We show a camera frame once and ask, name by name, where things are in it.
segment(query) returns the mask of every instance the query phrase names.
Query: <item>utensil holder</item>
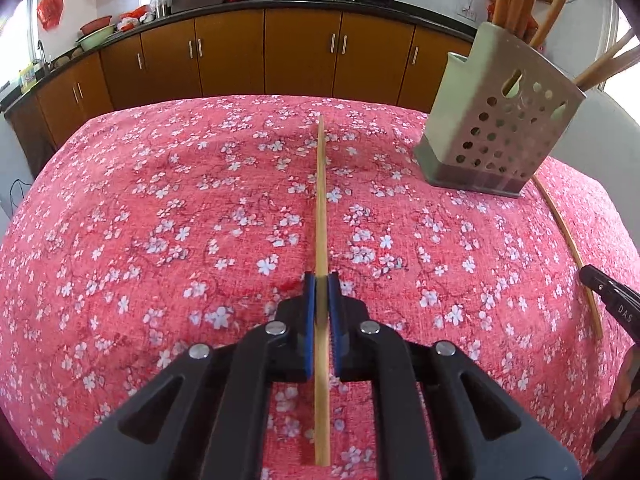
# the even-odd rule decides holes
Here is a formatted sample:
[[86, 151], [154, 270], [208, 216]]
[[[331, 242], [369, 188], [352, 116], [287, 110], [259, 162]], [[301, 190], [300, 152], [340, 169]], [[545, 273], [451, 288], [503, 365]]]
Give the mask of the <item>utensil holder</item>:
[[585, 97], [529, 45], [483, 23], [468, 58], [449, 53], [414, 155], [433, 186], [517, 197]]

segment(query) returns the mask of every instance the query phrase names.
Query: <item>pink tablecloth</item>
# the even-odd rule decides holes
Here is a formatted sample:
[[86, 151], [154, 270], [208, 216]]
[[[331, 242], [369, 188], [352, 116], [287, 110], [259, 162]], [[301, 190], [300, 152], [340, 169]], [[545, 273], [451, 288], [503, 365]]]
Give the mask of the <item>pink tablecloth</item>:
[[[152, 105], [87, 123], [38, 177], [0, 253], [0, 406], [47, 471], [193, 342], [237, 341], [313, 267], [316, 122], [328, 134], [330, 266], [405, 338], [465, 349], [580, 460], [631, 341], [596, 344], [575, 265], [532, 183], [518, 200], [431, 187], [426, 116], [319, 98]], [[640, 286], [607, 194], [539, 171], [585, 261]], [[276, 387], [263, 479], [374, 478], [370, 389], [332, 387], [332, 468], [312, 393]]]

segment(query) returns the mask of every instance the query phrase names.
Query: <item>plastic bag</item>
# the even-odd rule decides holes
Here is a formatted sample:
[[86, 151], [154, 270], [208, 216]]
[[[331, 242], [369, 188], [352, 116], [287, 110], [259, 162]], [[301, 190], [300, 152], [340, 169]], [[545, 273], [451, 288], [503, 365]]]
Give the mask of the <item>plastic bag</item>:
[[65, 0], [40, 0], [36, 13], [44, 30], [51, 30], [60, 24]]

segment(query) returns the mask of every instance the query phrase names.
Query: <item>black handle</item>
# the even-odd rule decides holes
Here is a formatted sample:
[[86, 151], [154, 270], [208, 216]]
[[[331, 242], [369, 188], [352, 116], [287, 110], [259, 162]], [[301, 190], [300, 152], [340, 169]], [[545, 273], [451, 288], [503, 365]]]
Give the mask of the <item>black handle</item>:
[[[631, 394], [629, 398], [633, 397], [640, 390], [640, 352], [636, 352], [636, 357], [631, 365], [630, 375], [632, 376]], [[626, 416], [627, 412], [622, 411], [618, 418], [610, 419], [604, 427], [598, 431], [593, 437], [591, 443], [591, 450], [594, 453], [600, 454], [602, 452], [602, 458], [608, 454], [613, 448], [613, 445], [620, 438], [620, 435], [625, 431], [631, 421], [631, 416]]]

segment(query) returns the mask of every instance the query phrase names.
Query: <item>kitchen cabinet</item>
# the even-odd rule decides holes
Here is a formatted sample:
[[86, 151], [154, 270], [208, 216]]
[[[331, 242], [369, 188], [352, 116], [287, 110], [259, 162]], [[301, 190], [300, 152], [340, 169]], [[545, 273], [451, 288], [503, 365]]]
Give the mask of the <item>kitchen cabinet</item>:
[[264, 94], [264, 10], [248, 9], [195, 19], [204, 97]]
[[447, 66], [447, 53], [468, 56], [470, 50], [471, 43], [468, 41], [416, 27], [398, 106], [431, 112]]
[[414, 26], [375, 16], [342, 15], [334, 97], [395, 105]]
[[56, 152], [49, 126], [34, 96], [25, 96], [6, 114], [27, 158], [31, 174], [36, 177]]
[[331, 97], [341, 17], [339, 10], [265, 11], [267, 94]]
[[114, 109], [125, 110], [152, 102], [151, 82], [139, 34], [104, 48], [100, 58]]
[[193, 20], [152, 28], [140, 39], [151, 102], [202, 97]]

